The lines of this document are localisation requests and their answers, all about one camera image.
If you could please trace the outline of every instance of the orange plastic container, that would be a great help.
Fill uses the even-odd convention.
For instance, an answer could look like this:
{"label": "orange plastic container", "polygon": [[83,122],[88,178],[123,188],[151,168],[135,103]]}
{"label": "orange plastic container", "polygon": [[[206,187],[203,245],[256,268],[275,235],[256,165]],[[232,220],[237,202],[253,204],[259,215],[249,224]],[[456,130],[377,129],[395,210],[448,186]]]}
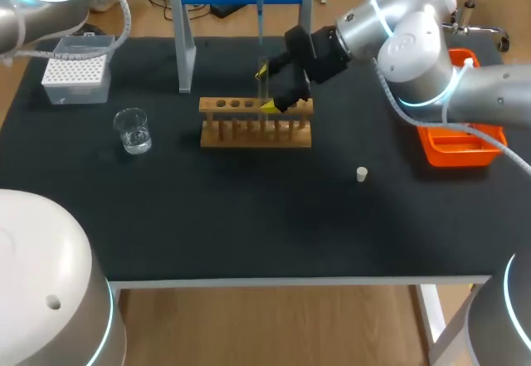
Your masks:
{"label": "orange plastic container", "polygon": [[[470,49],[452,48],[449,52],[454,66],[463,66],[465,59],[469,57],[474,60],[474,67],[480,65]],[[502,127],[486,124],[470,124],[470,126],[485,132],[502,144],[507,144]],[[501,154],[501,150],[495,146],[466,132],[424,127],[417,127],[417,130],[424,153],[430,164],[435,167],[484,167]]]}

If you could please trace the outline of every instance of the robotic arm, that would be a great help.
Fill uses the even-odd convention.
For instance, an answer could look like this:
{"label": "robotic arm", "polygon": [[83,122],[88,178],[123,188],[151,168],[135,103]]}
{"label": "robotic arm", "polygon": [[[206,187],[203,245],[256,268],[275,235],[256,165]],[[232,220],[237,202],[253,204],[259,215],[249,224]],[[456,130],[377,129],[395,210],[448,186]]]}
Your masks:
{"label": "robotic arm", "polygon": [[88,13],[88,0],[0,0],[0,54],[71,34],[85,23]]}
{"label": "robotic arm", "polygon": [[[478,122],[531,128],[531,66],[489,66],[460,75],[441,31],[455,0],[367,0],[333,27],[285,34],[288,51],[270,61],[270,74],[294,62],[311,81],[322,83],[352,59],[378,59],[401,108],[411,117],[440,122],[451,97],[450,122]],[[275,99],[284,111],[294,97]]]}

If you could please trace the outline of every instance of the wooden test tube rack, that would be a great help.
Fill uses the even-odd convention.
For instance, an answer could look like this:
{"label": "wooden test tube rack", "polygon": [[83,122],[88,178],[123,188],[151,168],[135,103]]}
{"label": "wooden test tube rack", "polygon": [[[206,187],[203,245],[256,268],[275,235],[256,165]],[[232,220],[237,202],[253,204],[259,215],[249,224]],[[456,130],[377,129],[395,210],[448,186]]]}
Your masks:
{"label": "wooden test tube rack", "polygon": [[260,109],[257,98],[201,98],[205,148],[309,148],[314,102],[299,100],[284,113]]}

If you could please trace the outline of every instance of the table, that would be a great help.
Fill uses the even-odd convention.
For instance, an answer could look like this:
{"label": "table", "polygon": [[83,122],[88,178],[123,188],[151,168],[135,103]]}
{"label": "table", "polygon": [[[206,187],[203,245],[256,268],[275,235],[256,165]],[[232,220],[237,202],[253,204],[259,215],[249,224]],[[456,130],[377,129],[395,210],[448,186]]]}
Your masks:
{"label": "table", "polygon": [[[501,62],[489,38],[450,44]],[[274,55],[283,41],[265,48]],[[199,96],[253,96],[258,56],[253,38],[197,39],[182,95],[173,39],[129,39],[111,62],[108,103],[84,106],[49,105],[45,61],[32,61],[0,131],[0,187],[71,212],[116,289],[480,283],[529,243],[524,173],[501,157],[481,170],[431,168],[369,63],[313,86],[312,149],[201,149]],[[272,95],[289,83],[271,80]],[[128,157],[113,131],[125,107],[148,113],[143,156]],[[531,159],[529,133],[506,134]],[[444,328],[435,286],[423,288]]]}

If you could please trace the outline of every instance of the glass test tube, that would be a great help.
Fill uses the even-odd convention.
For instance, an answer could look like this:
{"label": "glass test tube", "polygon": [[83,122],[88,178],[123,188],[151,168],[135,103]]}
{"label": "glass test tube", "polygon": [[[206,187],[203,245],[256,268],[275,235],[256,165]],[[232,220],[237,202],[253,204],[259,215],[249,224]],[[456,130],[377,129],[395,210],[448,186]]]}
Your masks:
{"label": "glass test tube", "polygon": [[265,56],[258,58],[258,103],[260,106],[269,100],[269,60]]}

